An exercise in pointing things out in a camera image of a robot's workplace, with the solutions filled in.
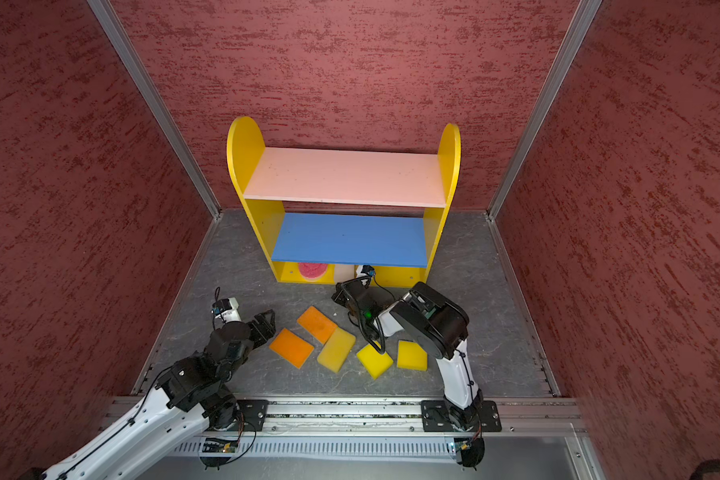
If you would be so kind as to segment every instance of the red textured wallpaper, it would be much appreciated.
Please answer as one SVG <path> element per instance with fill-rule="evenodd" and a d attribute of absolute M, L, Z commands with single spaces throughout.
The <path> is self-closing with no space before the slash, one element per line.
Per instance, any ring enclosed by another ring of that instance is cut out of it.
<path fill-rule="evenodd" d="M 422 153 L 455 122 L 454 207 L 484 209 L 578 1 L 112 3 L 222 206 L 247 114 L 275 147 Z"/>
<path fill-rule="evenodd" d="M 209 222 L 86 2 L 0 2 L 0 479 L 93 437 Z"/>
<path fill-rule="evenodd" d="M 720 458 L 720 2 L 603 4 L 499 227 L 608 478 Z"/>

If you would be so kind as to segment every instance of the toy shelf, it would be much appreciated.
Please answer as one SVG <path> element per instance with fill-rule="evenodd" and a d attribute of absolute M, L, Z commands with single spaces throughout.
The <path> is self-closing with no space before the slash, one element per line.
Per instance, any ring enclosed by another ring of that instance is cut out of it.
<path fill-rule="evenodd" d="M 384 286 L 426 281 L 458 180 L 461 139 L 448 124 L 433 154 L 270 148 L 250 117 L 227 137 L 230 177 L 275 278 L 333 284 L 336 264 L 373 265 Z M 284 200 L 420 206 L 421 218 L 286 213 Z M 328 264 L 316 282 L 298 263 Z"/>

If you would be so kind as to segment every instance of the marble floor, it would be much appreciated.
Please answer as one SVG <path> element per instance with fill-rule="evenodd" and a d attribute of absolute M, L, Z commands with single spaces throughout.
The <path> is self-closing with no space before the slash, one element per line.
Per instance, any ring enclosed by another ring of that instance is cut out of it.
<path fill-rule="evenodd" d="M 468 354 L 485 397 L 549 396 L 481 214 L 448 217 L 428 284 L 469 315 Z M 232 378 L 229 386 L 233 392 L 442 396 L 442 379 L 432 358 L 426 372 L 393 366 L 372 380 L 355 356 L 365 341 L 349 323 L 346 310 L 331 302 L 334 286 L 277 283 L 242 210 L 229 210 L 222 216 L 179 314 L 161 333 L 150 373 L 205 346 L 212 329 L 210 308 L 217 286 L 221 298 L 237 298 L 243 320 L 274 309 L 278 330 L 288 328 L 316 347 L 300 370 L 266 347 L 254 350 Z M 338 374 L 317 363 L 319 343 L 296 323 L 310 305 L 358 338 Z M 392 358 L 397 356 L 397 340 L 409 338 L 400 332 L 388 341 Z"/>

